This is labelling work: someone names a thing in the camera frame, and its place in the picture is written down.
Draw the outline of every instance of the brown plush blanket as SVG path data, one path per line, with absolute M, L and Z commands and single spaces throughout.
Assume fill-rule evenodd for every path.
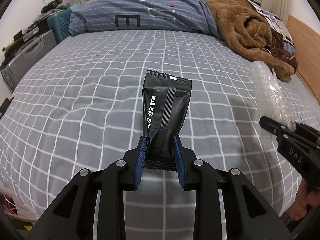
M 271 29 L 247 0 L 206 0 L 206 3 L 233 51 L 251 61 L 264 61 L 270 69 L 274 68 L 281 81 L 291 79 L 298 67 L 296 58 L 284 50 L 282 35 Z

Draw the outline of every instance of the metal screw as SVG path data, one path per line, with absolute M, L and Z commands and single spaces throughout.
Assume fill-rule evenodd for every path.
M 203 160 L 196 159 L 193 163 L 195 164 L 195 166 L 202 166 Z
M 87 176 L 89 174 L 89 171 L 87 169 L 83 169 L 79 172 L 80 176 Z
M 231 170 L 231 173 L 232 173 L 233 175 L 235 175 L 235 176 L 240 175 L 240 171 L 239 171 L 238 169 L 236 169 L 236 168 L 233 168 L 233 169 Z
M 123 166 L 125 166 L 125 161 L 124 160 L 119 160 L 119 161 L 117 161 L 117 166 L 118 167 L 123 167 Z

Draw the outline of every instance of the black snack package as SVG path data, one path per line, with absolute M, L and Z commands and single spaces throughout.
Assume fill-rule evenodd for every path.
M 191 80 L 148 70 L 142 89 L 146 167 L 175 170 L 173 137 L 187 114 Z

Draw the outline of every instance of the wooden bed frame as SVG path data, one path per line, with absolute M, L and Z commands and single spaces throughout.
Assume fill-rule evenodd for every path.
M 320 35 L 291 15 L 287 28 L 299 62 L 297 75 L 320 103 Z

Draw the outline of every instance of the checkered bed sheet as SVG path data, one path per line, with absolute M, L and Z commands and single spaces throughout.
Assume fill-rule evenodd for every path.
M 223 41 L 204 34 L 69 37 L 14 92 L 0 121 L 0 178 L 40 216 L 80 169 L 121 159 L 142 135 L 142 85 L 151 69 L 192 80 L 183 146 L 217 169 L 239 168 L 281 214 L 300 176 L 276 151 L 275 138 L 260 137 L 249 68 Z M 297 119 L 319 129 L 320 107 L 299 78 L 280 84 Z M 144 170 L 139 190 L 125 192 L 124 201 L 128 239 L 192 239 L 195 192 L 184 192 L 176 173 Z

